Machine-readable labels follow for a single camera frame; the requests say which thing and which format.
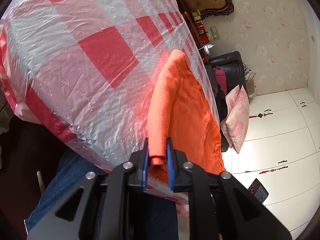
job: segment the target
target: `wall socket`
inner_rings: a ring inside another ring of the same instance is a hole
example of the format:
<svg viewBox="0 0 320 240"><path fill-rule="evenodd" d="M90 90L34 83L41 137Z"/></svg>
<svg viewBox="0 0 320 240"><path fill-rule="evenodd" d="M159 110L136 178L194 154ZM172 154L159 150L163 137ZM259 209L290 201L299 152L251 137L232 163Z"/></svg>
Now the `wall socket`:
<svg viewBox="0 0 320 240"><path fill-rule="evenodd" d="M218 40L220 39L220 34L218 32L218 29L216 26L212 26L210 27L211 33L212 33L212 37L214 40Z"/></svg>

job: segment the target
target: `cable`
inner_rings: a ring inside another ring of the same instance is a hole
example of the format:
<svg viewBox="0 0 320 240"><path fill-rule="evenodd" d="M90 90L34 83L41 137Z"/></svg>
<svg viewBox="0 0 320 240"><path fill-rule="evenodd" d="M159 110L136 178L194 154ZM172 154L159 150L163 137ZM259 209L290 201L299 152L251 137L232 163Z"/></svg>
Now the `cable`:
<svg viewBox="0 0 320 240"><path fill-rule="evenodd" d="M241 63L242 65L244 65L244 71L246 71L247 69L249 69L249 71L251 71L251 69L248 68L247 65L245 63L243 63L242 61L238 60L238 61L233 62L232 64L235 64L235 63Z"/></svg>
<svg viewBox="0 0 320 240"><path fill-rule="evenodd" d="M245 82L245 85L247 85L247 82L248 82L248 80L249 80L249 78L251 77L251 75L252 75L252 74L253 74L254 76L256 75L256 73L255 73L255 72L250 73L250 75L249 75L249 77L248 77L247 81Z"/></svg>
<svg viewBox="0 0 320 240"><path fill-rule="evenodd" d="M200 48L200 49L198 49L198 50L203 49L205 46L208 46L208 49L211 49L211 48L213 48L214 45L212 45L212 44L206 44L206 45L204 45L202 48Z"/></svg>

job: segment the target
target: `blue jeans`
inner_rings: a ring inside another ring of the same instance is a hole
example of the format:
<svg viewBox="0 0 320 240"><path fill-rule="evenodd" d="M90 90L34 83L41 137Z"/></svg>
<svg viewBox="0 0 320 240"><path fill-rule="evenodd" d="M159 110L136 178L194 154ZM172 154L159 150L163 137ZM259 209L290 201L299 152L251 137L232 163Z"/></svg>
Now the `blue jeans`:
<svg viewBox="0 0 320 240"><path fill-rule="evenodd" d="M89 171L94 171L96 174L103 173L76 152L67 149L60 160L56 176L46 188L35 210L25 221L27 230L30 231ZM134 228L133 239L179 239L177 212L173 201L142 193L132 194L130 205L130 221Z"/></svg>

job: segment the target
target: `bed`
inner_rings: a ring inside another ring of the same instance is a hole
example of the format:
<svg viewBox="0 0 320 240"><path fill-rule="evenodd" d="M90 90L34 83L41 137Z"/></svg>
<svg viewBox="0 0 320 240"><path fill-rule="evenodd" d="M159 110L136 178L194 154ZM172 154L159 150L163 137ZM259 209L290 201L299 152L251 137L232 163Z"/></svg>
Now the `bed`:
<svg viewBox="0 0 320 240"><path fill-rule="evenodd" d="M2 90L105 171L143 147L157 77L174 49L189 59L219 125L206 70L175 0L14 0L0 37ZM149 176L147 191L180 202Z"/></svg>

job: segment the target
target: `orange fleece blanket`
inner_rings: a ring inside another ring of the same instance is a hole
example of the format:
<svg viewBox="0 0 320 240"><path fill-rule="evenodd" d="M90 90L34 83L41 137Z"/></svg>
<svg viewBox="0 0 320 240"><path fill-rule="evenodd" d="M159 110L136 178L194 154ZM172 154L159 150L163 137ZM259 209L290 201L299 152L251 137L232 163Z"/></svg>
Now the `orange fleece blanket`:
<svg viewBox="0 0 320 240"><path fill-rule="evenodd" d="M221 135L186 55L174 50L158 77L148 112L150 173L168 181L166 140L207 172L225 171Z"/></svg>

